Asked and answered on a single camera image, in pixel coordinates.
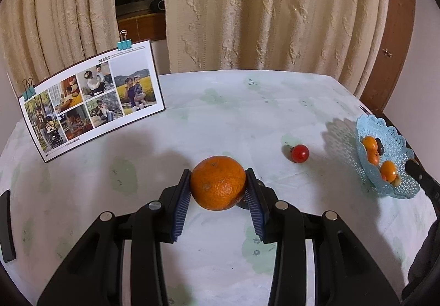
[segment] orange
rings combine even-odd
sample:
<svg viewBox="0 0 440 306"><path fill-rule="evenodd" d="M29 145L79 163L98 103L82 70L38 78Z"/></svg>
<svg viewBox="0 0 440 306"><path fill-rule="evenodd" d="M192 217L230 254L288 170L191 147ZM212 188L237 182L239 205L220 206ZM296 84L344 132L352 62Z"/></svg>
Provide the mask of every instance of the orange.
<svg viewBox="0 0 440 306"><path fill-rule="evenodd" d="M373 150L372 148L367 149L367 159L368 162L377 166L379 164L379 152Z"/></svg>
<svg viewBox="0 0 440 306"><path fill-rule="evenodd" d="M245 170L231 157L209 157L191 174L191 194L202 208L224 211L242 199L245 180Z"/></svg>
<svg viewBox="0 0 440 306"><path fill-rule="evenodd" d="M368 150L369 148L372 150L378 150L378 142L373 136L366 136L362 140L362 144L365 146L365 149Z"/></svg>
<svg viewBox="0 0 440 306"><path fill-rule="evenodd" d="M381 166L381 174L385 176L386 181L391 183L397 176L397 168L391 161L385 161Z"/></svg>

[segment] brown wooden panel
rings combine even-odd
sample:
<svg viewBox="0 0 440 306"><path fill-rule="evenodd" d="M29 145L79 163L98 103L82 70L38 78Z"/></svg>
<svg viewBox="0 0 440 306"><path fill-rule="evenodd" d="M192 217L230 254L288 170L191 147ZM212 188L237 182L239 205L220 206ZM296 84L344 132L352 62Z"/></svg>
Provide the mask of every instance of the brown wooden panel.
<svg viewBox="0 0 440 306"><path fill-rule="evenodd" d="M119 30L127 30L131 41L166 39L165 13L153 13L117 22Z"/></svg>
<svg viewBox="0 0 440 306"><path fill-rule="evenodd" d="M415 0L389 0L379 53L360 100L383 111L405 63L414 26Z"/></svg>

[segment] mountain in photo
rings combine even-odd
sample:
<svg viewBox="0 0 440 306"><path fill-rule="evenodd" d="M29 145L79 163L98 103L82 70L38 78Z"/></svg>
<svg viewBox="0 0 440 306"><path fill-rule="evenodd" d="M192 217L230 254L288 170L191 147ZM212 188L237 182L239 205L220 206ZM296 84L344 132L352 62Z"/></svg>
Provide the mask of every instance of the mountain in photo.
<svg viewBox="0 0 440 306"><path fill-rule="evenodd" d="M141 78L146 78L147 76L150 76L150 71L148 69L142 69L135 71L133 74L130 75L118 75L114 77L114 82L116 83L116 86L121 86L125 84L125 79L131 76L134 78L135 76L140 76Z"/></svg>

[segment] photo collage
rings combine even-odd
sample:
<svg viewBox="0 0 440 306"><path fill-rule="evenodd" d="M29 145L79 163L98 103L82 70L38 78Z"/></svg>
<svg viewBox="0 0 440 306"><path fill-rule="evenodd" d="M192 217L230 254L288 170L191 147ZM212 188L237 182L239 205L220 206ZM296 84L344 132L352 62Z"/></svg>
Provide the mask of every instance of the photo collage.
<svg viewBox="0 0 440 306"><path fill-rule="evenodd" d="M156 104L149 69L124 59L91 66L25 102L46 155L88 131Z"/></svg>

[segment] table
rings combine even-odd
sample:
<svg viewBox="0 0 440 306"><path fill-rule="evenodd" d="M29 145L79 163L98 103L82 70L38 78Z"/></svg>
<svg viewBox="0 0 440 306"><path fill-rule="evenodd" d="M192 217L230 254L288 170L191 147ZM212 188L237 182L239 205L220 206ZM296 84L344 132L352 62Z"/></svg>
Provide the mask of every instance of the table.
<svg viewBox="0 0 440 306"><path fill-rule="evenodd" d="M12 191L17 251L5 267L30 302L102 211L136 211L177 184L184 168L212 155L253 168L300 211L336 211L401 292L435 214L423 192L412 200L371 192L354 140L363 111L344 87L327 76L266 70L159 78L166 111L48 164L24 122L17 124L0 157L0 192ZM310 149L303 164L287 158L287 145L298 143ZM170 304L267 305L275 249L259 242L248 211L206 211L192 200L182 236L162 245ZM308 271L312 305L312 262ZM127 299L126 283L123 289Z"/></svg>

